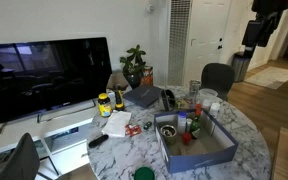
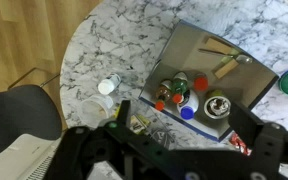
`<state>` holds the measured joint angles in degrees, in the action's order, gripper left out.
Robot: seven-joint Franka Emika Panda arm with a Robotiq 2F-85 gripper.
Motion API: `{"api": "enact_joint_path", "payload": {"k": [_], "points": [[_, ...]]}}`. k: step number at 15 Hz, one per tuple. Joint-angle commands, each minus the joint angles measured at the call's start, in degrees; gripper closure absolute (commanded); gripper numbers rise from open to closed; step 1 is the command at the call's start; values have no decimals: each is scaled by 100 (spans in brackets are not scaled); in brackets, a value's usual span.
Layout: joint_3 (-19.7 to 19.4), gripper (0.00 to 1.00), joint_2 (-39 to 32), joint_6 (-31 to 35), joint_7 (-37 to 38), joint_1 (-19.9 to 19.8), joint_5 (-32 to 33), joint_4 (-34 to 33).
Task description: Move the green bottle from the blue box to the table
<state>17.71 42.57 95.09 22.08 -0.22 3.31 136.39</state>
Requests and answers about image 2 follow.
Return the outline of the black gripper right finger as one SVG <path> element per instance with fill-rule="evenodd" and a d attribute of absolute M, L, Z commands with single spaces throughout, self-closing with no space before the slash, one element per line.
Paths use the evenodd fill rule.
<path fill-rule="evenodd" d="M 250 148 L 254 146 L 255 140 L 264 126 L 262 120 L 239 102 L 231 103 L 228 123 Z"/>

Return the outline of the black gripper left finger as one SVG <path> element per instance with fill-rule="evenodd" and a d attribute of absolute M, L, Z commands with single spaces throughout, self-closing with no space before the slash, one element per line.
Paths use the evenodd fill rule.
<path fill-rule="evenodd" d="M 117 115 L 117 121 L 125 125 L 130 126 L 131 120 L 131 101 L 123 100 L 120 104 L 120 108 Z"/>

